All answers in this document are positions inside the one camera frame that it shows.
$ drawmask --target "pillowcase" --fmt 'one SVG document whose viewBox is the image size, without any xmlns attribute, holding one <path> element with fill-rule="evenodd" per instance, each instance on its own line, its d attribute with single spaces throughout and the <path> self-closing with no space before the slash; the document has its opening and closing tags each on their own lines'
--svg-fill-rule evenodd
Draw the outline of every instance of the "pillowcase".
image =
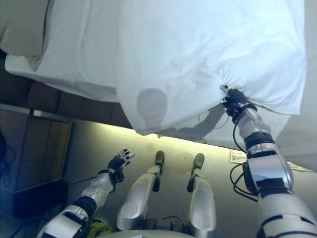
<svg viewBox="0 0 317 238">
<path fill-rule="evenodd" d="M 0 47 L 3 51 L 29 60 L 30 57 L 41 56 L 49 2 L 0 1 Z"/>
</svg>

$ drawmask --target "floor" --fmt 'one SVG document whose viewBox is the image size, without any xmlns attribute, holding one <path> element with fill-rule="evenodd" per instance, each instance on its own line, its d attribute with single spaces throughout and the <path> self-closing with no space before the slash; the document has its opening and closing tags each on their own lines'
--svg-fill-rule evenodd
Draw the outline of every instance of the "floor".
<svg viewBox="0 0 317 238">
<path fill-rule="evenodd" d="M 136 156 L 124 169 L 125 180 L 117 184 L 97 216 L 115 227 L 116 213 L 133 182 L 154 164 L 157 150 L 165 152 L 160 191 L 152 193 L 148 218 L 178 216 L 186 221 L 191 194 L 186 191 L 193 159 L 197 153 L 205 155 L 202 168 L 215 193 L 217 237 L 254 237 L 258 229 L 257 204 L 235 194 L 229 180 L 230 149 L 161 137 L 140 136 L 134 131 L 94 122 L 74 125 L 70 142 L 66 179 L 70 184 L 95 176 L 107 167 L 109 160 L 120 150 L 128 148 Z M 294 192 L 302 198 L 317 217 L 317 174 L 294 171 Z M 70 195 L 76 198 L 89 182 L 74 186 Z"/>
</svg>

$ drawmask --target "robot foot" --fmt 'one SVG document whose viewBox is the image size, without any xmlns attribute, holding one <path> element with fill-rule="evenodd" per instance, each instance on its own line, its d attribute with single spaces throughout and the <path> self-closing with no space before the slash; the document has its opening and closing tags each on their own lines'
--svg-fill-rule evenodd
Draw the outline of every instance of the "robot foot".
<svg viewBox="0 0 317 238">
<path fill-rule="evenodd" d="M 194 162 L 193 162 L 193 168 L 191 175 L 193 175 L 193 172 L 195 169 L 201 169 L 204 164 L 205 156 L 202 153 L 198 153 L 195 156 Z"/>
<path fill-rule="evenodd" d="M 195 156 L 192 171 L 191 171 L 191 177 L 190 177 L 188 184 L 187 184 L 187 191 L 188 192 L 193 192 L 195 177 L 198 176 L 196 173 L 194 174 L 194 171 L 195 171 L 195 169 L 200 170 L 202 168 L 202 166 L 204 164 L 204 160 L 205 160 L 205 156 L 202 153 L 198 153 Z"/>
<path fill-rule="evenodd" d="M 162 150 L 157 151 L 157 155 L 155 156 L 155 165 L 159 166 L 159 175 L 156 176 L 153 192 L 159 191 L 160 175 L 162 174 L 164 159 L 165 159 L 164 151 Z"/>
<path fill-rule="evenodd" d="M 165 154 L 164 151 L 157 151 L 157 155 L 155 156 L 155 165 L 163 166 L 164 164 Z"/>
</svg>

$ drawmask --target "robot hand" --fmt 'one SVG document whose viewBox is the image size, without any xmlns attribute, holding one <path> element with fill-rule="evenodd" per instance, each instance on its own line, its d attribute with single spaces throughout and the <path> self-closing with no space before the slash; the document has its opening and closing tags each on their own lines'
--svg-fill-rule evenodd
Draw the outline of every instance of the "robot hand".
<svg viewBox="0 0 317 238">
<path fill-rule="evenodd" d="M 123 168 L 130 163 L 130 159 L 135 156 L 135 153 L 130 153 L 127 149 L 120 151 L 112 160 L 110 160 L 107 172 L 111 176 L 113 187 L 116 183 L 124 180 Z"/>
<path fill-rule="evenodd" d="M 135 156 L 135 153 L 130 153 L 127 149 L 120 151 L 108 164 L 109 172 L 121 171 L 125 166 L 130 163 L 130 159 Z"/>
</svg>

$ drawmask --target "bed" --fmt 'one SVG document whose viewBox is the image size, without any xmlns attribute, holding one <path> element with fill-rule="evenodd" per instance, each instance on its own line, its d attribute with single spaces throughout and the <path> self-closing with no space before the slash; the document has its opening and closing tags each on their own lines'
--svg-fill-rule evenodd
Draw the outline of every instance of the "bed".
<svg viewBox="0 0 317 238">
<path fill-rule="evenodd" d="M 290 116 L 259 107 L 261 116 L 271 126 L 272 135 L 281 144 L 287 160 L 315 171 L 317 126 L 314 123 L 316 113 L 312 99 L 313 89 L 317 86 L 317 33 L 314 30 L 317 24 L 316 9 L 317 2 L 305 2 L 308 67 L 301 114 Z M 120 44 L 116 34 L 119 11 L 120 4 L 116 0 L 95 1 L 94 4 L 85 0 L 55 1 L 50 18 L 48 46 L 37 70 L 30 68 L 25 57 L 13 55 L 6 58 L 6 70 L 69 93 L 99 101 L 122 103 L 118 97 L 118 89 L 122 89 L 115 81 L 116 48 Z M 93 24 L 96 21 L 103 23 L 103 31 L 100 26 Z M 233 124 L 228 122 L 223 107 L 213 104 L 212 108 L 208 108 L 194 111 L 190 119 L 177 121 L 158 134 L 236 148 L 232 140 Z"/>
</svg>

